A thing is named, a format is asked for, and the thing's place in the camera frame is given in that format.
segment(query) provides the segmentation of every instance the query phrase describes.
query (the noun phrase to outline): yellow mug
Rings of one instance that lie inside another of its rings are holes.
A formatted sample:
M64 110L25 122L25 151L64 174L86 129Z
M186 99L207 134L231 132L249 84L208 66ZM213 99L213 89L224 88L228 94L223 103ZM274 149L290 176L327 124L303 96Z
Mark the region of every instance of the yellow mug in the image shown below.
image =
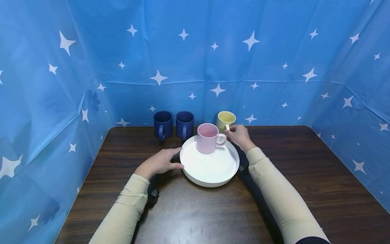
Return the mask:
M220 133L223 133L224 130L230 130L230 126L234 125L236 121L236 116L229 111L222 111L218 113L217 118L217 127Z

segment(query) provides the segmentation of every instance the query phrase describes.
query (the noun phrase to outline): round white tray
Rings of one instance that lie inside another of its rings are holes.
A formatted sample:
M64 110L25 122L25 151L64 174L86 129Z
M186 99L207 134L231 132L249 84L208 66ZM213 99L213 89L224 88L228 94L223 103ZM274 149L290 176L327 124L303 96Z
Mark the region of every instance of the round white tray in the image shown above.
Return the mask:
M184 174L203 187L219 187L229 182L240 165L237 150L226 141L211 154L202 154L196 149L196 137L189 138L180 151Z

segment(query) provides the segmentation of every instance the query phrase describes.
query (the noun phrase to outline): blue backdrop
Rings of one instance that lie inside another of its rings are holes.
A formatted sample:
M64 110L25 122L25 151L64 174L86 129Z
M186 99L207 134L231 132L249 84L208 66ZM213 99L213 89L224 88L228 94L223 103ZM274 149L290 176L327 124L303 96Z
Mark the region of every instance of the blue backdrop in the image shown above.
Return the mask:
M160 110L310 126L390 210L389 1L0 6L2 243L53 243L107 131Z

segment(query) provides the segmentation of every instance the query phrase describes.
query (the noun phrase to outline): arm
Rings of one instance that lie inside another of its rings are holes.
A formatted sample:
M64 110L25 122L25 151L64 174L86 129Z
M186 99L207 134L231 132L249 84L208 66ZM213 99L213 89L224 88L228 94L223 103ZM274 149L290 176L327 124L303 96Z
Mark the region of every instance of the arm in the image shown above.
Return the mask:
M285 244L295 244L306 237L319 237L329 241L305 201L250 140L243 125L231 127L235 132L227 135L246 153L249 173L261 190L263 197L283 235Z
M171 169L183 169L179 163L170 163L181 148L166 149L143 162L130 177L118 199L103 219L89 244L129 244L138 220L147 202L149 180L155 174Z

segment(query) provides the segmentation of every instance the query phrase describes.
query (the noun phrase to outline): beige sleeve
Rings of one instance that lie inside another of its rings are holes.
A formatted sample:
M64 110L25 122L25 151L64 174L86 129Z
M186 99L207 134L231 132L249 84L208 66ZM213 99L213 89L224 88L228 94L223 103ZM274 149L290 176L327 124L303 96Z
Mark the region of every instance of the beige sleeve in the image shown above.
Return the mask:
M249 173L260 188L274 216L285 244L296 244L305 237L328 240L305 201L260 148L246 154Z
M147 202L150 182L133 174L97 228L90 244L129 244Z

